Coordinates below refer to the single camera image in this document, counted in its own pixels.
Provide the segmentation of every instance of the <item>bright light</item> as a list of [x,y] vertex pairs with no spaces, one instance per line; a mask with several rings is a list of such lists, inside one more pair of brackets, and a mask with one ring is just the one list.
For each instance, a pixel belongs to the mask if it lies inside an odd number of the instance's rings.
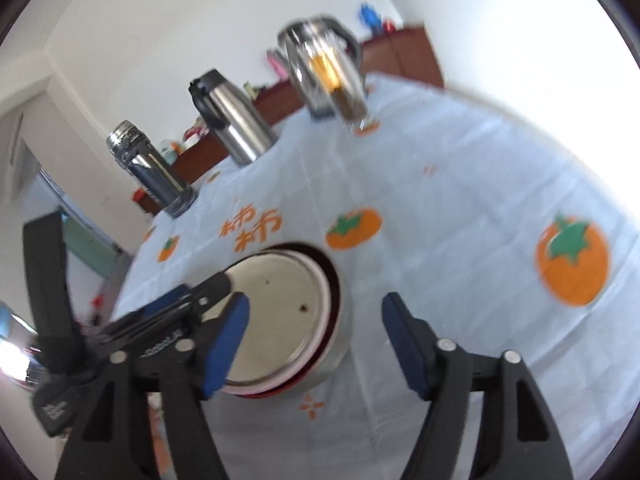
[[0,339],[0,370],[14,379],[24,381],[29,363],[29,358],[16,345]]
[[27,325],[27,322],[23,319],[21,319],[20,317],[16,316],[15,314],[11,314],[11,317],[13,317],[18,323],[20,323],[23,327],[25,327],[29,332],[33,333],[33,334],[37,334],[37,332],[31,328],[29,325]]

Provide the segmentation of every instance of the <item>metal pin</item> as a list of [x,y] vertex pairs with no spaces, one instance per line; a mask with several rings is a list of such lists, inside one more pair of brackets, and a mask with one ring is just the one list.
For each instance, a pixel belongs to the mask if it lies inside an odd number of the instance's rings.
[[127,353],[123,350],[116,350],[109,356],[109,361],[115,365],[122,364],[127,360]]
[[195,343],[193,342],[193,339],[180,339],[180,341],[178,341],[175,344],[175,349],[178,352],[188,352],[190,350],[193,350],[193,348],[195,347]]
[[438,348],[443,352],[453,352],[456,348],[458,348],[458,345],[456,345],[451,339],[447,338],[438,339],[438,342],[436,344],[438,345]]
[[504,360],[508,363],[511,363],[512,365],[516,365],[520,361],[522,361],[522,357],[520,357],[520,354],[518,354],[515,350],[507,350],[504,354],[502,354],[502,357],[504,357]]

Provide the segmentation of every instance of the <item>kettle handle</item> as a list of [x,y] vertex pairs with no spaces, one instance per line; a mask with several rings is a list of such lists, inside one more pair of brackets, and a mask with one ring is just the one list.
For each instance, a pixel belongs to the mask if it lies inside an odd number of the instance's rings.
[[[202,90],[198,86],[196,81],[192,82],[189,85],[189,93],[191,94],[191,99],[193,100],[193,104],[200,112],[200,115],[204,119],[205,123],[210,130],[223,130],[226,128],[226,123],[219,116],[217,116],[211,108],[207,106],[206,102],[204,102],[204,95],[202,94]],[[212,102],[211,105],[220,113],[216,105]]]
[[330,28],[338,36],[343,38],[344,41],[347,42],[347,46],[350,50],[349,54],[351,56],[351,60],[353,61],[356,68],[360,70],[360,67],[362,67],[363,53],[362,46],[358,42],[356,37],[351,33],[351,31],[344,28],[340,22],[334,20],[330,16],[323,16],[322,21],[327,26],[327,28]]

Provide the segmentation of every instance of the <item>brown cabinet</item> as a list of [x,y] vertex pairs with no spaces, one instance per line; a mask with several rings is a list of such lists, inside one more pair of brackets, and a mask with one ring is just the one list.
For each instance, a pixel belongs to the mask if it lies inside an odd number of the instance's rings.
[[[422,81],[443,88],[440,67],[424,27],[407,27],[363,44],[362,70],[384,72]],[[303,104],[289,81],[267,88],[254,101],[269,124],[276,124]],[[183,178],[194,182],[228,155],[213,136],[206,136],[178,157],[174,168]],[[145,211],[156,215],[160,209],[146,194],[137,200]]]

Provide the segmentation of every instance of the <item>tablecloth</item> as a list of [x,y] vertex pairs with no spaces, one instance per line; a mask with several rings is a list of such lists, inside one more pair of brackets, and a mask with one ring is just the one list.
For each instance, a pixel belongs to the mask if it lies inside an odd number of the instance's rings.
[[[300,110],[255,164],[239,169],[224,160],[200,180],[183,216],[160,213],[114,316],[264,247],[310,242],[345,278],[350,352],[309,392],[261,400],[217,394],[205,403],[231,478],[400,477],[428,406],[406,387],[382,326],[380,303],[392,290],[469,352],[520,351],[575,477],[589,478],[640,400],[636,226],[569,154],[530,127],[420,83],[377,74],[367,83],[376,131],[356,136],[336,119],[313,121]],[[331,235],[354,222],[350,248],[337,248]],[[583,236],[575,254],[553,241],[563,222]],[[606,250],[605,260],[594,256],[606,281],[593,301],[570,306],[542,278],[540,261],[566,258],[568,272],[581,272],[578,253],[595,254],[595,241]],[[466,478],[472,460],[480,405],[474,394],[457,478]]]

